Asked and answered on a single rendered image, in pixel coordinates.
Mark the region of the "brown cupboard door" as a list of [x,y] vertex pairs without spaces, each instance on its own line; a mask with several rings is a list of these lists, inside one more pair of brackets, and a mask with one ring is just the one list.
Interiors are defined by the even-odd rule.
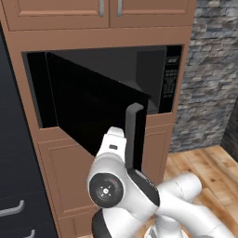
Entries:
[[1,0],[10,31],[80,30],[109,27],[109,0],[104,17],[99,0]]
[[123,0],[116,17],[117,0],[110,0],[112,28],[191,26],[197,0]]
[[93,156],[73,139],[41,142],[39,150],[57,217],[95,209],[86,188]]
[[172,124],[145,129],[141,169],[155,185],[164,179],[172,129]]

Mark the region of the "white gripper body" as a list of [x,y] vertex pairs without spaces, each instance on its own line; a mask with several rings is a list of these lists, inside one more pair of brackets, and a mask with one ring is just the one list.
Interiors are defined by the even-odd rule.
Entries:
[[124,130],[119,127],[111,126],[107,131],[107,136],[123,138],[125,136]]

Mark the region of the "black microwave door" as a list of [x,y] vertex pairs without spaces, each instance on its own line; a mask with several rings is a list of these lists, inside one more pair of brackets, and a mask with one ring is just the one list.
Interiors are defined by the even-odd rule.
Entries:
[[112,126],[129,130],[126,109],[143,106],[136,115],[133,166],[142,166],[149,96],[56,54],[46,55],[52,97],[59,127],[91,155],[96,155],[103,135]]

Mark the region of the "black microwave oven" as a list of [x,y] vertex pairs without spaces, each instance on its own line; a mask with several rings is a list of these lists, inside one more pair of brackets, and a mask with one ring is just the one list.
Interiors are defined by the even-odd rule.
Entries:
[[179,77],[182,46],[128,46],[76,50],[32,51],[22,54],[28,63],[34,103],[42,128],[59,126],[46,55],[66,60],[100,73],[149,96],[148,114],[172,111]]

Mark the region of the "brown tall cupboard frame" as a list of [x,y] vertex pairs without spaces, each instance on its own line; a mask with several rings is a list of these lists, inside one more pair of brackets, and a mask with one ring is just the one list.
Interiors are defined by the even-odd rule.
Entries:
[[60,139],[73,139],[59,126],[42,128],[39,123],[38,112],[34,103],[32,80],[28,74],[27,66],[22,56],[25,52],[52,51],[52,50],[76,50],[90,48],[128,47],[128,46],[182,46],[180,67],[175,97],[171,112],[148,114],[145,129],[151,126],[174,125],[179,103],[180,86],[186,65],[186,57],[189,49],[192,33],[191,26],[172,27],[133,27],[112,28],[110,26],[109,3],[109,27],[98,29],[80,30],[44,30],[44,31],[10,31],[7,18],[0,0],[0,19],[3,24],[4,34],[7,40],[13,70],[16,75],[23,108],[26,113],[28,126],[31,131],[33,146],[40,165],[46,192],[53,212],[59,238],[60,225],[56,210],[53,205],[49,185],[46,180],[39,143]]

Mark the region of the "brown cupboard drawer front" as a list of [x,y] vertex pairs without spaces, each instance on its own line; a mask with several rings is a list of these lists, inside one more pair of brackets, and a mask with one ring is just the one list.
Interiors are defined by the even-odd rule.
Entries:
[[59,219],[61,238],[79,238],[91,233],[93,212]]

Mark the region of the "black fridge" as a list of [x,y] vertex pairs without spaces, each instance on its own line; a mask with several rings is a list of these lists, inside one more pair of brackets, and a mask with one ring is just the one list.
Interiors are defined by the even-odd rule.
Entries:
[[59,238],[46,195],[20,92],[0,24],[0,210],[18,206],[0,218],[0,238]]

